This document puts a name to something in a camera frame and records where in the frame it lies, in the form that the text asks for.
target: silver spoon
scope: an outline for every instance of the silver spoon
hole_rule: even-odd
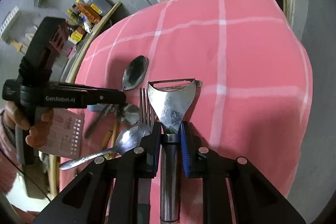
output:
[[[125,128],[118,135],[117,140],[115,141],[115,145],[112,148],[103,150],[103,151],[95,153],[95,154],[84,156],[84,157],[79,158],[79,159],[68,160],[68,161],[62,163],[59,166],[59,169],[60,170],[68,170],[70,168],[81,165],[82,163],[84,163],[88,160],[92,160],[96,157],[103,156],[103,155],[106,155],[106,154],[118,153],[120,155],[123,155],[128,150],[134,148],[135,144],[140,143],[140,140],[143,136],[139,135],[137,133],[137,131],[138,131],[138,126],[134,126],[132,128]]]
[[[123,80],[122,80],[123,87],[121,91],[132,90],[132,89],[135,89],[138,85],[140,85],[146,76],[147,67],[148,67],[148,61],[147,61],[147,58],[144,57],[143,55],[140,55],[134,60],[132,60],[132,62],[127,66],[126,70],[124,71]],[[92,133],[95,131],[101,119],[104,118],[114,106],[118,111],[118,108],[116,105],[106,105],[103,108],[100,114],[96,117],[96,119],[90,124],[90,126],[86,130],[84,134],[84,138],[87,139],[92,135]]]

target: tablecloth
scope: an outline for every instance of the tablecloth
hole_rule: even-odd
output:
[[[205,146],[232,159],[245,156],[288,194],[310,112],[312,71],[275,0],[167,0],[148,7],[91,44],[76,83],[120,89],[123,71],[138,55],[149,60],[141,87],[155,80],[203,81],[184,120]],[[138,105],[138,89],[125,93]],[[78,112],[85,129],[95,114]],[[112,120],[109,114],[82,142],[82,156],[100,149]],[[151,223],[160,217],[159,173],[152,180]],[[61,171],[60,189],[72,179],[73,170]],[[180,207],[181,223],[202,222],[200,180],[182,174]]]

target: silver screw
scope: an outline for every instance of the silver screw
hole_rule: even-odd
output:
[[[206,154],[206,153],[209,152],[209,149],[206,148],[206,147],[204,147],[204,146],[202,146],[202,147],[200,147],[200,148],[198,149],[198,151],[199,151],[200,153],[202,153],[202,154]]]
[[[136,147],[133,151],[135,154],[141,154],[144,152],[144,149],[142,147]]]
[[[103,157],[97,157],[97,158],[95,158],[94,162],[96,164],[102,164],[104,162],[104,158]]]
[[[246,164],[247,163],[247,159],[245,159],[244,157],[240,157],[237,159],[239,164]]]

